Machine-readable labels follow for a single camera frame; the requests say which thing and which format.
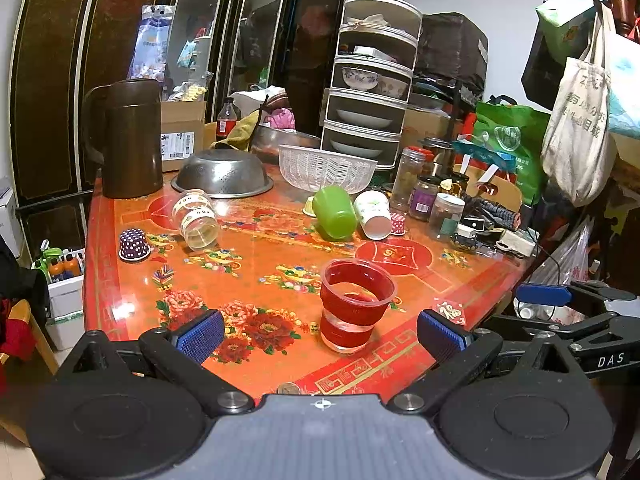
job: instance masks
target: screw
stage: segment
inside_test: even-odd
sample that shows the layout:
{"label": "screw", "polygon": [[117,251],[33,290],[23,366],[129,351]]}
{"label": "screw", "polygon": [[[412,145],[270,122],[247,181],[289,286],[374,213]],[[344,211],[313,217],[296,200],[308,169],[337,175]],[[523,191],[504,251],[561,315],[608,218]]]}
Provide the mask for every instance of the screw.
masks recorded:
{"label": "screw", "polygon": [[249,403],[249,397],[242,392],[223,392],[218,396],[218,404],[228,410],[244,408]]}
{"label": "screw", "polygon": [[414,412],[424,406],[424,399],[416,394],[399,394],[394,397],[394,404],[405,412]]}

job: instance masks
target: green cup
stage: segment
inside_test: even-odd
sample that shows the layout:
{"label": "green cup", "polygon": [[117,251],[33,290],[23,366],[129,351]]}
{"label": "green cup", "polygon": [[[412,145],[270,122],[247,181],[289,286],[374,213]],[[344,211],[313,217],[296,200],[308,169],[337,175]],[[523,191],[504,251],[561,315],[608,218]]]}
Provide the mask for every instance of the green cup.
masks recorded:
{"label": "green cup", "polygon": [[320,232],[332,240],[349,238],[358,227],[351,198],[341,187],[323,187],[314,196],[313,208]]}

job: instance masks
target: orange bottle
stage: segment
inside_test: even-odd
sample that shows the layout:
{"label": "orange bottle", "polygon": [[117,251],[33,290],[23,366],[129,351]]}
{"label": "orange bottle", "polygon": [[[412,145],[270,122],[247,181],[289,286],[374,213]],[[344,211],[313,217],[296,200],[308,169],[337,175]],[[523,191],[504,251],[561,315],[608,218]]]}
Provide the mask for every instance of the orange bottle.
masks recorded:
{"label": "orange bottle", "polygon": [[78,259],[72,254],[68,254],[66,256],[66,261],[64,262],[66,272],[69,272],[73,277],[82,275],[82,271],[80,270],[80,264],[78,263]]}
{"label": "orange bottle", "polygon": [[49,262],[49,276],[51,277],[51,282],[61,282],[64,280],[63,273],[65,272],[65,266],[62,262],[59,262],[57,258],[52,258]]}

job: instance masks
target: brown plastic jug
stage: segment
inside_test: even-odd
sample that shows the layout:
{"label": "brown plastic jug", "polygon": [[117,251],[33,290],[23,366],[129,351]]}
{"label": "brown plastic jug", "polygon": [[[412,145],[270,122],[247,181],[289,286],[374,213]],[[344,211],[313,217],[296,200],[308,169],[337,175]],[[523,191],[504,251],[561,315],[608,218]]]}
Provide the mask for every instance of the brown plastic jug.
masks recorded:
{"label": "brown plastic jug", "polygon": [[84,96],[82,143],[102,168],[107,198],[137,198],[162,187],[160,89],[154,79],[127,79]]}

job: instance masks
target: red glass of water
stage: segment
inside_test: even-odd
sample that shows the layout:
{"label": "red glass of water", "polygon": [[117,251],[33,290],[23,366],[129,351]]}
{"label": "red glass of water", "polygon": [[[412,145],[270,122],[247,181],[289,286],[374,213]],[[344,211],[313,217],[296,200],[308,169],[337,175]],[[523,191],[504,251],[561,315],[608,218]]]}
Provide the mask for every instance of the red glass of water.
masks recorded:
{"label": "red glass of water", "polygon": [[[396,296],[396,283],[382,267],[355,258],[329,262],[321,279],[322,340],[337,352],[357,352],[367,344],[376,323]],[[342,293],[340,283],[354,283],[366,292]]]}

